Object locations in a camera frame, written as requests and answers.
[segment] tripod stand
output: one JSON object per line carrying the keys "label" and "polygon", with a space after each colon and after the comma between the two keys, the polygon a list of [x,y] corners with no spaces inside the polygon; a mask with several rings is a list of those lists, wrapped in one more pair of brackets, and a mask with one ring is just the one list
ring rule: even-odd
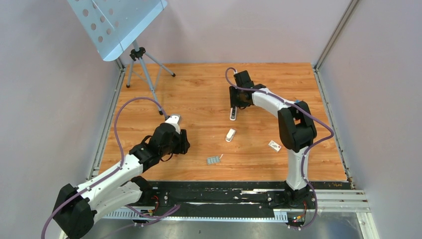
{"label": "tripod stand", "polygon": [[[155,95],[155,89],[157,88],[157,83],[158,83],[158,80],[160,79],[161,69],[166,70],[173,77],[175,77],[176,74],[174,74],[169,68],[167,68],[166,66],[164,66],[163,63],[159,62],[157,59],[155,59],[150,54],[148,54],[146,52],[145,48],[139,47],[139,45],[136,42],[136,40],[134,40],[132,42],[132,45],[133,45],[133,48],[134,49],[130,51],[130,57],[132,58],[132,61],[130,63],[129,76],[127,78],[126,87],[127,88],[130,87],[130,79],[132,78],[132,73],[135,73],[135,75],[137,75],[139,78],[141,78],[143,81],[145,81],[148,84],[149,89],[151,90],[152,95],[153,95],[155,101],[158,102],[157,96]],[[145,62],[143,60],[143,55],[146,55],[147,57],[149,57],[151,60],[153,60],[155,63],[157,63],[160,66],[160,70],[158,71],[158,74],[157,74],[157,79],[155,80],[155,85],[152,84],[151,77],[149,76],[148,69],[146,68]],[[133,70],[133,64],[135,63],[136,59],[139,60],[139,63],[142,66],[142,70],[144,71],[144,74],[145,74],[145,78],[146,79],[144,79],[143,77],[141,77],[140,75],[138,75],[136,72],[134,72],[134,70]],[[160,113],[160,115],[163,115],[163,112],[161,111],[160,108],[158,109],[158,112]]]}

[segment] music stand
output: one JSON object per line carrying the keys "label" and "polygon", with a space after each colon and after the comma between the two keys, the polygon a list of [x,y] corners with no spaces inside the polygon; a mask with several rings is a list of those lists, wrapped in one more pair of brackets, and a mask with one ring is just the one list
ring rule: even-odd
{"label": "music stand", "polygon": [[[173,77],[176,74],[147,53],[145,48],[139,47],[136,38],[164,10],[167,2],[165,0],[68,0],[68,3],[104,61],[117,59],[131,44],[133,45],[126,87],[130,87],[133,72],[148,84],[154,99],[158,101],[155,88],[161,69]],[[151,81],[143,55],[160,66],[155,84]],[[139,59],[146,79],[133,71],[136,59]]]}

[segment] aluminum frame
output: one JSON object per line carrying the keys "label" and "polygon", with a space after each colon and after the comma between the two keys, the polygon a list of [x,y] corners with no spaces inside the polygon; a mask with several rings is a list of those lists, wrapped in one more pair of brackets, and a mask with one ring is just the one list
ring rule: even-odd
{"label": "aluminum frame", "polygon": [[[341,34],[342,30],[344,29],[345,25],[347,24],[347,21],[350,19],[352,14],[354,13],[354,10],[356,9],[357,4],[360,2],[360,0],[351,0],[347,9],[345,10],[341,20],[339,21],[336,29],[334,30],[333,34],[331,35],[330,40],[328,41],[327,45],[325,46],[324,50],[322,51],[317,63],[314,65],[314,75],[315,79],[322,97],[322,102],[325,107],[325,111],[328,116],[328,120],[331,124],[331,126],[334,129],[334,132],[336,131],[336,123],[333,121],[332,118],[332,110],[329,106],[329,101],[325,96],[325,87],[321,80],[321,76],[319,73],[319,70],[321,66],[323,65],[325,59],[327,58],[327,55],[329,54],[330,50],[336,43],[339,35]],[[106,146],[109,129],[111,125],[111,121],[114,115],[117,99],[120,93],[120,89],[123,83],[123,78],[126,73],[125,67],[122,65],[121,61],[116,61],[118,67],[121,69],[121,75],[119,77],[119,81],[117,83],[116,89],[114,91],[113,100],[111,102],[110,111],[107,115],[107,121],[105,123],[105,128],[102,133],[102,137],[98,146],[98,150],[96,153],[96,157],[94,160],[94,164],[92,167],[92,173],[89,175],[88,178],[92,178],[98,175],[98,171],[101,165],[102,156],[104,153],[104,149]],[[343,162],[344,170],[346,172],[347,178],[352,182],[352,186],[354,187],[353,181],[351,180],[351,177],[349,176],[349,170],[347,167],[347,164],[344,161],[344,157],[342,154],[341,149],[341,141],[335,136],[335,143],[337,145],[341,160]],[[377,229],[375,227],[372,213],[370,212],[370,208],[368,205],[368,202],[366,200],[366,197],[364,195],[364,192],[361,190],[316,190],[317,198],[319,198],[319,209],[317,213],[330,213],[330,212],[354,212],[356,213],[360,229],[362,231],[362,235],[365,239],[379,239]],[[189,218],[189,217],[168,217],[167,220],[174,220],[174,221],[230,221],[230,222],[279,222],[285,214],[289,213],[297,213],[297,210],[299,209],[276,209],[275,217],[270,219],[244,219],[244,218]],[[113,213],[110,213],[109,215],[106,215],[104,218],[113,218],[113,219],[134,219],[136,215],[133,215],[129,212],[126,212],[126,208],[122,208],[119,210],[116,210]]]}

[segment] wooden floor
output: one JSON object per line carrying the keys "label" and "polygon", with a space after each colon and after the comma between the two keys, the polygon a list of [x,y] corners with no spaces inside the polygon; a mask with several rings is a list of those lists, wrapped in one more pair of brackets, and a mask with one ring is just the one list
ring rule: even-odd
{"label": "wooden floor", "polygon": [[[239,111],[236,121],[229,120],[230,100],[224,78],[227,67],[247,70],[255,84],[289,100],[304,100],[311,113],[328,124],[324,106],[310,64],[166,64],[176,73],[173,78],[162,71],[157,97],[167,114],[180,114],[181,128],[188,132],[191,148],[186,155],[174,155],[142,174],[147,180],[277,180],[287,178],[287,152],[276,153],[268,146],[271,140],[281,145],[275,117],[259,107]],[[139,64],[135,71],[143,76]],[[149,64],[151,78],[158,73]],[[117,110],[133,97],[152,97],[147,84],[133,75],[130,88],[123,83]],[[154,132],[164,118],[150,101],[130,103],[119,117],[117,131],[125,154]],[[232,142],[225,136],[237,130]],[[316,123],[317,138],[328,131]],[[222,155],[221,162],[207,165],[207,157]],[[120,153],[111,128],[101,172],[120,161]],[[346,176],[334,140],[314,147],[310,152],[309,178],[314,181],[345,180]]]}

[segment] perforated metal sheet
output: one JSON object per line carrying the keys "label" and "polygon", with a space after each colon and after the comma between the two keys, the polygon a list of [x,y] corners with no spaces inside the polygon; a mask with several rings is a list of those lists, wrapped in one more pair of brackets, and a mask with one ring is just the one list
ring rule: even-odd
{"label": "perforated metal sheet", "polygon": [[117,59],[167,6],[165,0],[68,0],[101,58]]}

